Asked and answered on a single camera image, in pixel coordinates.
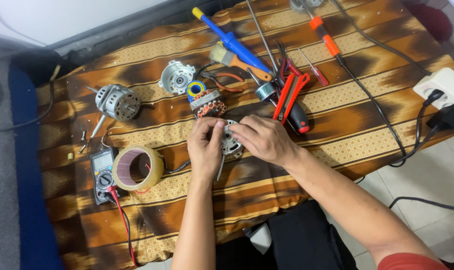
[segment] red wire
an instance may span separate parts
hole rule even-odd
[[[114,197],[114,200],[117,203],[118,211],[120,212],[120,216],[122,217],[122,221],[124,222],[125,232],[128,235],[127,222],[125,222],[124,215],[122,214],[122,208],[120,208],[120,203],[118,202],[116,191],[114,190],[114,191],[110,192],[110,194],[112,194],[112,197]],[[130,254],[132,256],[132,262],[134,263],[134,266],[139,267],[139,266],[137,266],[137,263],[135,262],[134,249],[132,248],[132,245],[130,246]]]
[[[150,166],[149,166],[147,163],[146,163],[145,165],[146,165],[147,168],[149,168],[149,172],[150,172]],[[137,190],[134,190],[134,192],[137,193],[137,194],[144,194],[144,193],[146,193],[147,191],[149,191],[149,189],[150,189],[150,187],[147,188],[147,190],[142,191],[142,192],[137,191]]]

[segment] black pants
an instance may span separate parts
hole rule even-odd
[[[355,270],[354,257],[315,200],[269,219],[272,236],[262,255],[248,237],[216,247],[217,270]]]

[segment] striped fabric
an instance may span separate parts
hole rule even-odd
[[[430,71],[454,69],[452,59],[404,9],[398,0],[342,0],[348,14],[373,38],[412,57]],[[291,138],[317,158],[351,179],[379,169],[400,157],[398,146],[374,105],[333,59],[308,25],[308,16],[297,14],[288,0],[252,2],[273,53],[282,40],[293,62],[312,79],[298,101],[308,114],[311,131]],[[414,144],[415,118],[422,99],[412,87],[423,75],[403,59],[365,40],[335,6],[326,2],[316,10],[345,55],[347,65],[376,97],[402,143]],[[232,31],[264,63],[271,65],[246,3],[218,12],[212,20]],[[56,232],[59,252],[68,269],[124,269],[132,267],[127,237],[113,204],[95,205],[89,154],[102,149],[100,139],[110,127],[107,144],[124,148],[144,145],[158,150],[168,168],[177,168],[189,157],[186,139],[195,121],[185,95],[173,96],[158,86],[171,60],[194,65],[208,63],[211,47],[219,38],[206,25],[192,21],[160,26],[135,44],[105,55],[55,81],[55,104],[42,121],[39,159],[44,196]],[[322,87],[297,48],[325,74],[330,84]],[[273,106],[260,103],[255,82],[240,69],[213,65],[214,73],[233,72],[245,83],[223,78],[243,93],[222,92],[228,111],[224,119],[240,121],[250,114],[271,116]],[[215,85],[206,81],[207,87]],[[108,118],[83,154],[83,130],[91,134],[100,117],[94,94],[85,86],[122,84],[137,92],[141,111],[136,119],[116,122]],[[39,111],[48,107],[48,87],[37,89]],[[426,115],[435,112],[429,107]],[[428,145],[454,135],[437,134]],[[67,159],[74,153],[73,160]],[[130,219],[131,238],[138,261],[165,260],[174,251],[185,205],[190,167],[163,180],[145,194],[130,193],[120,200]],[[309,196],[282,168],[263,162],[247,150],[239,159],[226,160],[221,181],[213,187],[213,210],[218,241],[231,232],[265,221],[280,208],[296,205]]]

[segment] power strip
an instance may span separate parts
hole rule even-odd
[[[414,91],[425,100],[434,89],[444,92],[444,95],[432,102],[434,107],[440,110],[454,104],[454,71],[450,68],[442,68],[432,75],[424,77],[414,86]]]

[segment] forearm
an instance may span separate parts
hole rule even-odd
[[[437,259],[390,209],[307,150],[300,150],[286,170],[366,247],[377,264],[385,256],[399,252]]]
[[[212,179],[198,180],[195,179],[188,186],[184,216],[172,260],[172,270],[215,269]]]

